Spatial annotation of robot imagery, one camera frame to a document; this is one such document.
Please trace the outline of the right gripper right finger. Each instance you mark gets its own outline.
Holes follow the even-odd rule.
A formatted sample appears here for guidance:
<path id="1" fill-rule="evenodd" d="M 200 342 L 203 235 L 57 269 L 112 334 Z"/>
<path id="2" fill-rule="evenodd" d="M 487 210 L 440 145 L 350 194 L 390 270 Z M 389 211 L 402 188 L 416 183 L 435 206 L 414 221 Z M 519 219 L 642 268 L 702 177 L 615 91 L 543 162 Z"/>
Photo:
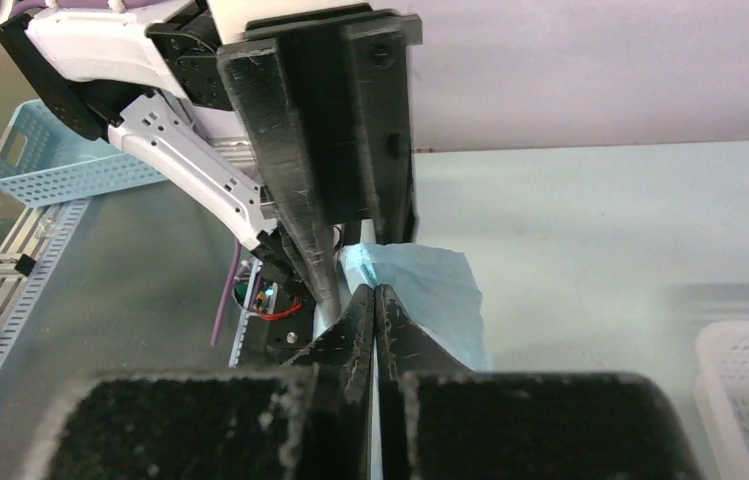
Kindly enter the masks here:
<path id="1" fill-rule="evenodd" d="M 478 372 L 375 290 L 387 479 L 698 479 L 668 397 L 624 371 Z"/>

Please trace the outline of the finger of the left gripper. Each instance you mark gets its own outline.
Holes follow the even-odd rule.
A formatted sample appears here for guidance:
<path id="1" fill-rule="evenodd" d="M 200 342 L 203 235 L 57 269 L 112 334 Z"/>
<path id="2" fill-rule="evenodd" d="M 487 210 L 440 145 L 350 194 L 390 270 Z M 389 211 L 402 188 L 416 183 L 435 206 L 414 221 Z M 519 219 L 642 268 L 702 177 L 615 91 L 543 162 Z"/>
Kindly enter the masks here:
<path id="1" fill-rule="evenodd" d="M 423 42 L 414 13 L 376 10 L 343 29 L 364 202 L 379 244 L 415 239 L 408 50 Z"/>
<path id="2" fill-rule="evenodd" d="M 259 173 L 286 235 L 283 247 L 325 322 L 342 312 L 328 221 L 313 156 L 332 139 L 331 124 L 309 128 L 335 103 L 325 91 L 343 70 L 338 36 L 268 36 L 221 46 L 217 69 L 253 148 Z"/>

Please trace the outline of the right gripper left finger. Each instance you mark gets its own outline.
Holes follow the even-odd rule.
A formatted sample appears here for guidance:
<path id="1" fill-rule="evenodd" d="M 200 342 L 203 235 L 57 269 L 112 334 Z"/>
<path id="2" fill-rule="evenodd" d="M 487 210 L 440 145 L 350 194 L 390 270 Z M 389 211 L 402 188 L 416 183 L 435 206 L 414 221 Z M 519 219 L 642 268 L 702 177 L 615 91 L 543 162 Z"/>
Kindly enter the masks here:
<path id="1" fill-rule="evenodd" d="M 375 292 L 282 365 L 111 371 L 67 386 L 23 479 L 365 479 Z"/>

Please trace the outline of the light blue plastic bag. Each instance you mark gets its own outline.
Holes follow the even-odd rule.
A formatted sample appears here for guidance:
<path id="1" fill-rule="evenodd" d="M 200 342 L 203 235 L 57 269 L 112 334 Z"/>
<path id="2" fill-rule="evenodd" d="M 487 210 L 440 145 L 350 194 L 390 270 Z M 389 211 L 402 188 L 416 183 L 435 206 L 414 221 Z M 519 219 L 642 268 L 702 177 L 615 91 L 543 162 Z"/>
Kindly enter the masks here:
<path id="1" fill-rule="evenodd" d="M 391 286 L 409 316 L 454 358 L 475 371 L 493 369 L 483 294 L 464 253 L 414 243 L 361 243 L 342 248 L 339 261 L 350 290 Z"/>

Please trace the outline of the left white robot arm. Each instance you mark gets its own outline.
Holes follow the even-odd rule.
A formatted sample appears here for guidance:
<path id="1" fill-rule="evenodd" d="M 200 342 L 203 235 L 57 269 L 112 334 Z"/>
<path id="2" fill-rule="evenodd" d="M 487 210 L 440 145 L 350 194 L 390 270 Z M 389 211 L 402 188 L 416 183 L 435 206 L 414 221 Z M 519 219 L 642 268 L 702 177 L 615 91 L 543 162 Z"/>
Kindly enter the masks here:
<path id="1" fill-rule="evenodd" d="M 64 126 L 155 168 L 329 319 L 335 225 L 415 238 L 421 41 L 366 1 L 0 1 L 0 47 Z"/>

